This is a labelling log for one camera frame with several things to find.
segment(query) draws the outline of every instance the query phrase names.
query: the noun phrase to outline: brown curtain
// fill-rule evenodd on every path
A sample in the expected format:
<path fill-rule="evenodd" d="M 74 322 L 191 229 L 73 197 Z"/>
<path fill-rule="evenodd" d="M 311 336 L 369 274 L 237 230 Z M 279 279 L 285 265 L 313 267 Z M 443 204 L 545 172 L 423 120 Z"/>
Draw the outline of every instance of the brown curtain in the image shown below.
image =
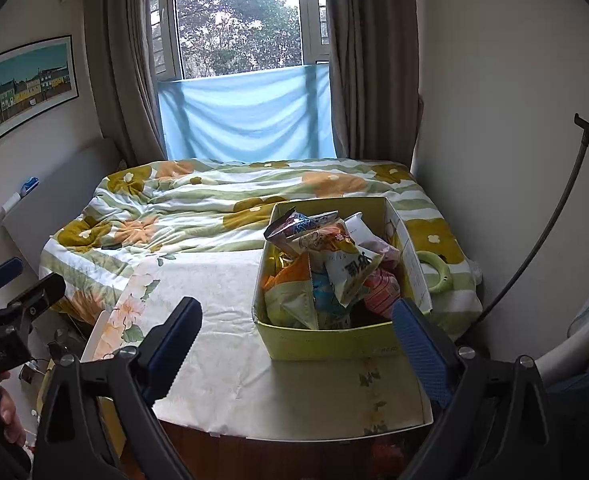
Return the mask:
<path fill-rule="evenodd" d="M 410 166 L 420 115 L 416 0 L 327 0 L 337 154 Z"/>
<path fill-rule="evenodd" d="M 166 158 L 151 67 L 150 0 L 83 0 L 86 54 L 99 126 L 126 162 Z"/>

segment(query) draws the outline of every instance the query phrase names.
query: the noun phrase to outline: window frame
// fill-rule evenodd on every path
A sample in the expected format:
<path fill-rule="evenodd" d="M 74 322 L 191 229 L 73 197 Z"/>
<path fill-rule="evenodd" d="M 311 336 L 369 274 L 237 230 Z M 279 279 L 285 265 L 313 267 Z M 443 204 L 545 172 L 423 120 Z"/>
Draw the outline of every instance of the window frame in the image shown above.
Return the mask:
<path fill-rule="evenodd" d="M 299 0 L 301 21 L 301 47 L 303 64 L 315 64 L 330 61 L 329 44 L 321 43 L 321 15 L 319 0 Z"/>
<path fill-rule="evenodd" d="M 159 18 L 162 52 L 166 69 L 157 74 L 153 61 L 152 71 L 155 72 L 157 81 L 183 79 L 183 66 L 178 46 L 175 0 L 159 0 Z"/>

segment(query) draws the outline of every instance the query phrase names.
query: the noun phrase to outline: screw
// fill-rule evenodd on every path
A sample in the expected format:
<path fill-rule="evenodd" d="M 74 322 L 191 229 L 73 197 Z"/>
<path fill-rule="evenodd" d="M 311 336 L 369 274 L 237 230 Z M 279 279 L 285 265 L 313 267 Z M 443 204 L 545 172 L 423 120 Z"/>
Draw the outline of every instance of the screw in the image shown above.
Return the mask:
<path fill-rule="evenodd" d="M 522 355 L 519 357 L 519 364 L 525 368 L 532 368 L 534 366 L 534 359 L 529 355 Z"/>
<path fill-rule="evenodd" d="M 471 348 L 469 346 L 462 346 L 457 350 L 457 353 L 459 354 L 459 357 L 461 359 L 465 359 L 465 360 L 470 360 L 470 359 L 474 359 L 475 355 L 477 354 L 474 351 L 474 348 Z"/>
<path fill-rule="evenodd" d="M 61 366 L 70 366 L 74 362 L 74 355 L 72 354 L 65 354 L 59 361 Z"/>
<path fill-rule="evenodd" d="M 137 355 L 139 351 L 136 349 L 135 346 L 124 346 L 119 350 L 119 355 L 121 357 L 133 357 Z"/>

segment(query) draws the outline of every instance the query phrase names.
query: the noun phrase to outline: wooden floor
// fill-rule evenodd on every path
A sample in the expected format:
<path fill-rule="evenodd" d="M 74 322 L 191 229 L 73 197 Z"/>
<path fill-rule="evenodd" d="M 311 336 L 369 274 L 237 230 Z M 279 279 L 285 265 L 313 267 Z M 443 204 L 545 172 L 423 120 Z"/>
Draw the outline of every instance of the wooden floor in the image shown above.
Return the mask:
<path fill-rule="evenodd" d="M 364 480 L 396 478 L 425 432 L 398 433 L 348 442 L 281 443 L 213 437 L 201 431 L 162 423 L 197 480 Z M 126 474 L 143 480 L 126 444 Z"/>

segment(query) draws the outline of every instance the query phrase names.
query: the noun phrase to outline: green ring-shaped object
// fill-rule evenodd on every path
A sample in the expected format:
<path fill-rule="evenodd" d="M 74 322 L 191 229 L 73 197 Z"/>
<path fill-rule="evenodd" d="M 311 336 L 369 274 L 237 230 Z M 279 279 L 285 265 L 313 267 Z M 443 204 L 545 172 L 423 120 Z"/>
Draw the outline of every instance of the green ring-shaped object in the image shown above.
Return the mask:
<path fill-rule="evenodd" d="M 441 294 L 452 289 L 454 282 L 452 281 L 450 267 L 448 267 L 448 264 L 438 254 L 429 251 L 417 251 L 417 256 L 420 262 L 433 266 L 436 272 L 439 273 L 439 283 L 428 287 L 430 294 Z"/>

